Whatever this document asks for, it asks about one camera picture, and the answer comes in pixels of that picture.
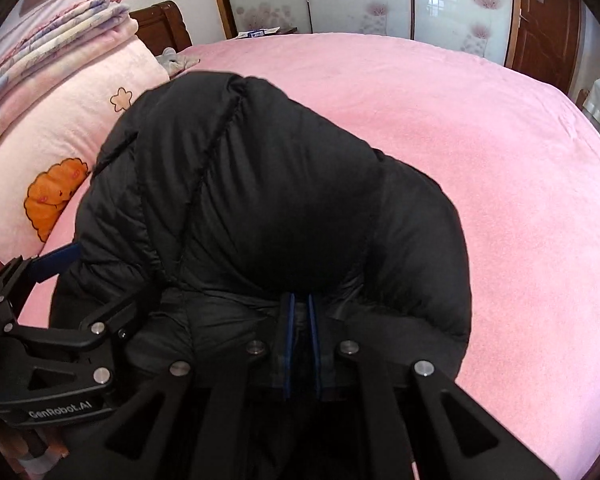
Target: orange cartoon print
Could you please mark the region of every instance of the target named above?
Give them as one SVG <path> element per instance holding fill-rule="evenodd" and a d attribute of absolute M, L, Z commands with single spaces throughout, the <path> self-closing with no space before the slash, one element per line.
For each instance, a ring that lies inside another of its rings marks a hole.
<path fill-rule="evenodd" d="M 60 213 L 88 174 L 89 168 L 79 158 L 66 158 L 40 173 L 29 186 L 24 209 L 40 240 L 49 238 Z"/>
<path fill-rule="evenodd" d="M 113 110 L 115 112 L 121 112 L 122 110 L 128 110 L 131 106 L 131 98 L 133 97 L 133 93 L 131 91 L 127 92 L 122 86 L 118 88 L 118 93 L 111 96 L 109 102 L 113 105 Z"/>

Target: pink bedsheet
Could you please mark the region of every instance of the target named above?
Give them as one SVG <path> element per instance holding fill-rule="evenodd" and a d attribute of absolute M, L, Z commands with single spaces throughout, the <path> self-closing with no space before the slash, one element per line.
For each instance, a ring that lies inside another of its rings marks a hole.
<path fill-rule="evenodd" d="M 600 137 L 575 106 L 478 57 L 394 38 L 277 36 L 186 52 L 201 58 L 194 70 L 270 80 L 442 185 L 474 293 L 458 382 L 562 480 L 579 480 L 600 453 Z M 70 241 L 70 214 L 55 244 Z M 39 301 L 27 319 L 44 325 Z"/>

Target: wooden door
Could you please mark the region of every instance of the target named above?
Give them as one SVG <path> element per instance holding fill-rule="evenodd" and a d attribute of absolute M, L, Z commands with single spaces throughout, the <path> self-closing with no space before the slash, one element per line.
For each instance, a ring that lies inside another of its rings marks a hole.
<path fill-rule="evenodd" d="M 521 0 L 513 70 L 567 94 L 580 37 L 580 0 Z"/>

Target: wooden headboard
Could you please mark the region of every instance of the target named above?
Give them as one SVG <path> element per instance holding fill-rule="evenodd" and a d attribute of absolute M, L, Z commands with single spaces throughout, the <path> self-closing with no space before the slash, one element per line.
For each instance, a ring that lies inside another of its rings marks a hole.
<path fill-rule="evenodd" d="M 171 0 L 134 10 L 129 15 L 138 20 L 136 36 L 154 56 L 162 54 L 168 46 L 173 47 L 176 52 L 191 46 L 191 38 L 182 21 L 180 9 Z"/>

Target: metal bolt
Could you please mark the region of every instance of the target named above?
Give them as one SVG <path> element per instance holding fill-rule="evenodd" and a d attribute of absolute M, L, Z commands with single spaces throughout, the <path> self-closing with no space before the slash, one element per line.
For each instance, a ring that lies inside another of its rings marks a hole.
<path fill-rule="evenodd" d="M 96 368 L 96 371 L 93 373 L 93 380 L 98 384 L 108 383 L 110 378 L 111 372 L 109 372 L 109 369 L 105 367 Z"/>
<path fill-rule="evenodd" d="M 247 353 L 250 355 L 263 354 L 266 349 L 267 348 L 264 346 L 264 343 L 262 341 L 258 341 L 257 339 L 247 343 Z"/>
<path fill-rule="evenodd" d="M 436 371 L 436 367 L 429 361 L 418 361 L 413 365 L 413 369 L 418 375 L 423 377 L 430 376 L 434 371 Z"/>
<path fill-rule="evenodd" d="M 101 321 L 98 321 L 91 325 L 91 331 L 96 335 L 102 334 L 105 331 L 105 329 L 106 329 L 106 327 L 105 327 L 104 323 Z"/>
<path fill-rule="evenodd" d="M 360 351 L 360 345 L 347 339 L 340 343 L 340 351 L 346 355 L 357 354 Z"/>
<path fill-rule="evenodd" d="M 186 361 L 176 361 L 169 367 L 171 375 L 184 377 L 191 371 L 191 366 Z"/>

